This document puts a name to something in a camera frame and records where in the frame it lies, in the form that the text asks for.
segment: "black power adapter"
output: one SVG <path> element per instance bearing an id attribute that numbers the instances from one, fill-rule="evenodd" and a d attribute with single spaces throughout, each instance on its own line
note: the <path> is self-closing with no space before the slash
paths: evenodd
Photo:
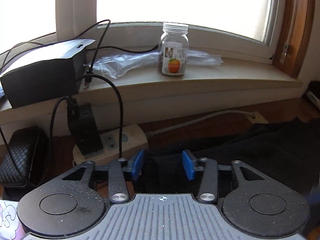
<path id="1" fill-rule="evenodd" d="M 103 149 L 90 104 L 78 106 L 76 99 L 71 100 L 72 105 L 67 106 L 68 127 L 80 152 L 87 155 Z"/>

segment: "wooden window trim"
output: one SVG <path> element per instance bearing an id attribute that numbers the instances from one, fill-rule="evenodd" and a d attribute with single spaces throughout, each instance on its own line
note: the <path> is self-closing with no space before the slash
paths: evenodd
<path id="1" fill-rule="evenodd" d="M 280 62 L 287 41 L 292 20 L 294 0 L 286 0 L 284 19 L 278 46 L 272 64 L 292 78 L 297 78 L 310 40 L 315 0 L 297 0 L 296 14 L 292 25 L 292 34 L 288 43 L 287 55 L 283 63 Z"/>

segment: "crosshair mark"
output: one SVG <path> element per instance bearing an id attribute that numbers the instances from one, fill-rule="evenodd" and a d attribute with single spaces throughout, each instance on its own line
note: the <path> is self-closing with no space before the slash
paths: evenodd
<path id="1" fill-rule="evenodd" d="M 160 199 L 160 200 L 163 202 L 163 201 L 166 201 L 167 199 L 170 199 L 170 198 L 167 198 L 167 197 L 165 197 L 165 196 L 162 196 L 162 197 L 157 198 L 157 199 Z"/>

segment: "white wall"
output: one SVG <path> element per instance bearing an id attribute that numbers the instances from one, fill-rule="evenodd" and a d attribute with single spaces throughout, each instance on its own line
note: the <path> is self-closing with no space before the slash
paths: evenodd
<path id="1" fill-rule="evenodd" d="M 168 118 L 216 111 L 237 106 L 253 105 L 303 95 L 310 80 L 320 80 L 320 0 L 316 0 L 315 18 L 307 54 L 299 75 L 302 88 L 261 89 L 212 92 L 176 97 L 154 98 L 124 103 L 124 124 L 152 122 Z M 93 107 L 99 130 L 118 126 L 118 104 Z M 6 138 L 23 127 L 37 125 L 48 133 L 50 115 L 34 120 L 3 125 Z M 66 112 L 58 113 L 55 119 L 54 135 L 69 134 Z"/>

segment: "gray ribbed plate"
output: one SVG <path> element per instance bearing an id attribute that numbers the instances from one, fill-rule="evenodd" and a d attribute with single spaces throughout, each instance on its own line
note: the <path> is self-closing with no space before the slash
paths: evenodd
<path id="1" fill-rule="evenodd" d="M 26 240 L 40 239 L 27 235 Z M 201 204 L 190 194 L 137 194 L 129 203 L 115 204 L 94 228 L 70 240 L 254 240 L 229 225 L 214 205 Z M 296 234 L 285 240 L 302 240 Z"/>

